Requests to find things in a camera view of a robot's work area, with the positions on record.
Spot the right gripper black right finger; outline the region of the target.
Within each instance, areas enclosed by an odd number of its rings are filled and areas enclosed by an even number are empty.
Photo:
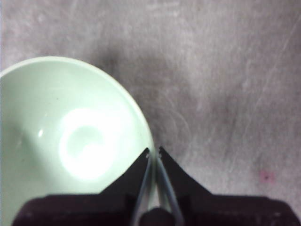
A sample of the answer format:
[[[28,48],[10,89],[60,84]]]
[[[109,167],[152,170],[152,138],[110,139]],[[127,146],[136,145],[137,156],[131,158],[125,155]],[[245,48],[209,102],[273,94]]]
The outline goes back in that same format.
[[[163,148],[157,166],[167,183],[171,208],[184,226],[298,226],[284,201],[264,196],[213,194],[190,177]]]

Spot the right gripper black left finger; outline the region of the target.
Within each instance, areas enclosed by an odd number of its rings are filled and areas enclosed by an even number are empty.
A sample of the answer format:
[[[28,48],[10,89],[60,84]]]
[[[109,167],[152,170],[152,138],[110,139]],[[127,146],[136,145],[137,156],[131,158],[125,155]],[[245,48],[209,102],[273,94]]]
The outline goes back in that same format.
[[[130,167],[97,194],[56,194],[27,201],[15,226],[129,226],[136,217],[150,176],[146,148]]]

